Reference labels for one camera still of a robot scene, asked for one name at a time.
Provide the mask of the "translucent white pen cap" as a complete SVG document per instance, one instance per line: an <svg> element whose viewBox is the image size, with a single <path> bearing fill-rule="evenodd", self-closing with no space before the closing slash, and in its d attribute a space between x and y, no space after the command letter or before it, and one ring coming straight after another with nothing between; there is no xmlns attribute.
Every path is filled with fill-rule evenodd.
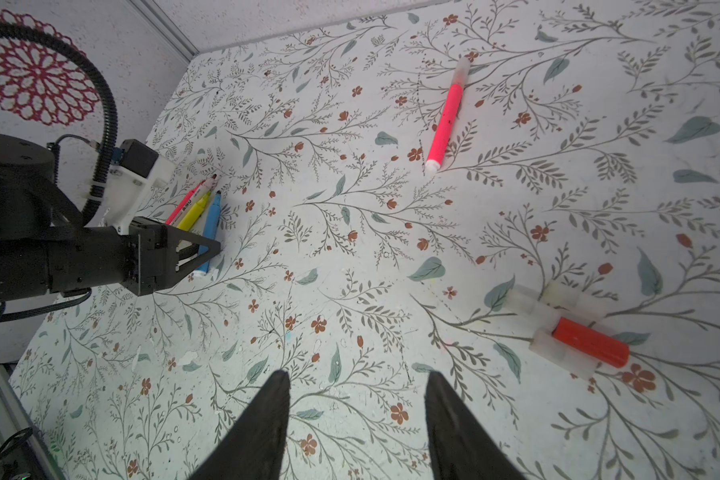
<svg viewBox="0 0 720 480"><path fill-rule="evenodd" d="M558 310L538 300L535 291L521 285L507 292L503 307L547 331L554 331L561 319Z"/></svg>

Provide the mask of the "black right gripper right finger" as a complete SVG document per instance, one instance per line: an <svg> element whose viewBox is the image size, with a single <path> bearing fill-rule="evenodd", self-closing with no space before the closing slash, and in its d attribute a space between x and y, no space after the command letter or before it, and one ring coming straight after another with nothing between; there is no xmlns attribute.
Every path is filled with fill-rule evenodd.
<svg viewBox="0 0 720 480"><path fill-rule="evenodd" d="M523 475L501 452L448 380L428 375L426 425L435 479L521 479Z"/></svg>

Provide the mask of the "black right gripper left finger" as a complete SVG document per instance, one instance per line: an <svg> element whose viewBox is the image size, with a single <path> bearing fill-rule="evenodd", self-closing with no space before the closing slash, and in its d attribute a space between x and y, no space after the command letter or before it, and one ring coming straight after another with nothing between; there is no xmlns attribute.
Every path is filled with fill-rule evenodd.
<svg viewBox="0 0 720 480"><path fill-rule="evenodd" d="M191 480L277 479L285 452L290 379L272 373Z"/></svg>

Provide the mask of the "pink highlighter pen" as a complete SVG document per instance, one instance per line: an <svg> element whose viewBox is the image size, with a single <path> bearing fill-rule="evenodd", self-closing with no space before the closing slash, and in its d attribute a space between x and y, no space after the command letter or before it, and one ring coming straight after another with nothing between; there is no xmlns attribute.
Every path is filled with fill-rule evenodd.
<svg viewBox="0 0 720 480"><path fill-rule="evenodd" d="M470 65L471 62L467 57L462 57L457 62L443 106L442 116L435 131L428 158L424 164L424 169L427 173L435 173L442 168L453 126L460 108L465 84L468 79Z"/></svg>

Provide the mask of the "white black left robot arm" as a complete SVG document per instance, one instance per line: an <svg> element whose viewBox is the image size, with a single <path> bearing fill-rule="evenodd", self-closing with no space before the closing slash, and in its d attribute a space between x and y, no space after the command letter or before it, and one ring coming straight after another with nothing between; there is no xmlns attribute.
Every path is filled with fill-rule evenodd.
<svg viewBox="0 0 720 480"><path fill-rule="evenodd" d="M170 161L137 140L115 158L102 223L89 227L54 182L52 151L0 134L0 302L110 284L150 295L220 253L216 240L137 216L152 188L171 179Z"/></svg>

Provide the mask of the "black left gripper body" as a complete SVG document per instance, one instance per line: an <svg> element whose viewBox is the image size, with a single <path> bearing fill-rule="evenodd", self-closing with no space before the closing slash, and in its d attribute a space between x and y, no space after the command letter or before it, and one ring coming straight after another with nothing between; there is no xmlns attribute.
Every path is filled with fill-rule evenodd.
<svg viewBox="0 0 720 480"><path fill-rule="evenodd" d="M169 287L177 274L177 229L137 217L128 230L122 235L113 227L85 228L47 242L48 291L119 284L144 296Z"/></svg>

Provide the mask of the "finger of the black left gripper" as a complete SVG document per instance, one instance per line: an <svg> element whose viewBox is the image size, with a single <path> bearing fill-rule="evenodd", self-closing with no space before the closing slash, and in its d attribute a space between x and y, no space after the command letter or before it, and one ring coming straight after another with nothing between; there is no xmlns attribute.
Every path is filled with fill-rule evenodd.
<svg viewBox="0 0 720 480"><path fill-rule="evenodd" d="M170 281L180 282L221 252L216 241L170 227Z"/></svg>

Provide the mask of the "blue highlighter pen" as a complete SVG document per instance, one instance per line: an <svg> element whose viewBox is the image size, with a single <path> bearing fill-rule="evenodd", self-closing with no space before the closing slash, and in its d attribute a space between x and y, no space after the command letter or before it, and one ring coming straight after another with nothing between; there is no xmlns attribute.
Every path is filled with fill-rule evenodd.
<svg viewBox="0 0 720 480"><path fill-rule="evenodd" d="M221 203L222 195L221 191L217 190L213 196L213 201L210 204L208 213L205 220L203 236L206 239L214 240L217 234L219 219L221 215ZM207 261L197 267L194 273L200 276L204 276L208 273L210 262Z"/></svg>

